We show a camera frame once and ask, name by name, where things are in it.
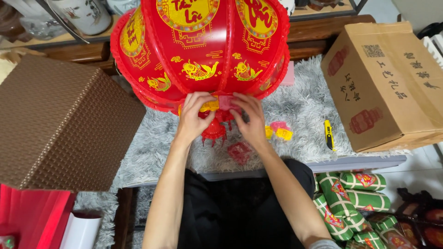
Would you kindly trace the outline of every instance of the qr code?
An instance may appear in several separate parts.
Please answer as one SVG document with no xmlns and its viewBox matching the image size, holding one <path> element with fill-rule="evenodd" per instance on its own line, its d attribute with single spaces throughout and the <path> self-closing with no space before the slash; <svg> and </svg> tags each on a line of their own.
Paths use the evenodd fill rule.
<svg viewBox="0 0 443 249">
<path fill-rule="evenodd" d="M 381 51 L 380 45 L 364 45 L 367 57 L 384 57 L 385 54 Z"/>
</svg>

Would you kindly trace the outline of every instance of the brown basket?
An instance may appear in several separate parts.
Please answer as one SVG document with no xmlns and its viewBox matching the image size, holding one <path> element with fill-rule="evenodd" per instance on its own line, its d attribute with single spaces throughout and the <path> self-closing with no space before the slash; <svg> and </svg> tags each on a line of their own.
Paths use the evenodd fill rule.
<svg viewBox="0 0 443 249">
<path fill-rule="evenodd" d="M 25 55 L 0 85 L 0 183 L 107 191 L 145 113 L 98 68 Z"/>
</svg>

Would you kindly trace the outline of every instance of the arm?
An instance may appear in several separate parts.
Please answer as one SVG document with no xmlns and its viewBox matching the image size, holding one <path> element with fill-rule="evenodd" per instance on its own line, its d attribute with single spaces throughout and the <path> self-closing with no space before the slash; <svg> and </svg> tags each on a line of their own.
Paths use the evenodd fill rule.
<svg viewBox="0 0 443 249">
<path fill-rule="evenodd" d="M 263 161 L 277 200 L 294 233 L 306 248 L 320 239 L 331 239 L 315 204 L 267 141 L 260 101 L 238 93 L 234 96 L 239 100 L 233 103 L 245 110 L 249 115 L 249 123 L 245 123 L 235 110 L 230 110 L 230 112 L 243 137 L 254 147 Z"/>
<path fill-rule="evenodd" d="M 192 141 L 215 117 L 215 112 L 211 112 L 206 119 L 201 119 L 198 112 L 204 103 L 214 100 L 215 97 L 206 92 L 190 93 L 186 97 L 177 132 L 152 198 L 142 249 L 177 248 L 186 160 Z"/>
</svg>

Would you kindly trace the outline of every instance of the gray sleeve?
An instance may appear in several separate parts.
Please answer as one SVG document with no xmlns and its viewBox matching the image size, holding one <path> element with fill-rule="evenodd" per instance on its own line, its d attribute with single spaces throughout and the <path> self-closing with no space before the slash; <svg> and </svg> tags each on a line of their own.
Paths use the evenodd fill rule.
<svg viewBox="0 0 443 249">
<path fill-rule="evenodd" d="M 309 249 L 341 249 L 333 240 L 319 240 L 309 246 Z"/>
</svg>

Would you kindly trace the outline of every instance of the green wrapped package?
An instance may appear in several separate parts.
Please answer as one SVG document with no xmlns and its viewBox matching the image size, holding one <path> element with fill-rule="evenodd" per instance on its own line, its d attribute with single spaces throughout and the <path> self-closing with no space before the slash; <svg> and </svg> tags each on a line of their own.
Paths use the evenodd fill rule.
<svg viewBox="0 0 443 249">
<path fill-rule="evenodd" d="M 417 249 L 407 238 L 405 238 L 399 230 L 395 228 L 389 228 L 385 231 L 378 232 L 382 241 L 390 249 Z"/>
<path fill-rule="evenodd" d="M 371 249 L 371 247 L 355 240 L 350 240 L 346 243 L 345 249 Z"/>
<path fill-rule="evenodd" d="M 368 226 L 371 225 L 365 220 L 363 215 L 361 213 L 357 213 L 357 215 L 346 217 L 344 218 L 346 225 L 354 231 L 354 232 L 361 232 L 365 230 Z"/>
<path fill-rule="evenodd" d="M 318 174 L 317 180 L 322 187 L 331 212 L 337 218 L 350 217 L 357 213 L 346 190 L 340 184 L 337 173 L 327 172 Z"/>
<path fill-rule="evenodd" d="M 345 189 L 380 191 L 386 188 L 386 180 L 379 174 L 341 173 L 340 182 Z"/>
<path fill-rule="evenodd" d="M 337 241 L 347 241 L 352 238 L 354 233 L 343 220 L 338 219 L 330 212 L 323 194 L 316 194 L 314 196 L 314 204 L 333 239 Z"/>
<path fill-rule="evenodd" d="M 354 189 L 348 189 L 346 192 L 358 210 L 384 212 L 391 207 L 391 201 L 385 194 Z"/>
<path fill-rule="evenodd" d="M 317 193 L 318 191 L 320 191 L 320 187 L 319 187 L 319 182 L 317 181 L 317 177 L 314 174 L 314 179 L 315 179 L 315 190 L 314 193 Z"/>
<path fill-rule="evenodd" d="M 368 221 L 377 232 L 387 230 L 397 223 L 397 219 L 392 214 L 378 212 L 369 216 Z"/>
<path fill-rule="evenodd" d="M 385 244 L 381 241 L 376 232 L 361 232 L 354 236 L 354 240 L 362 244 L 368 245 L 373 249 L 386 249 Z"/>
</svg>

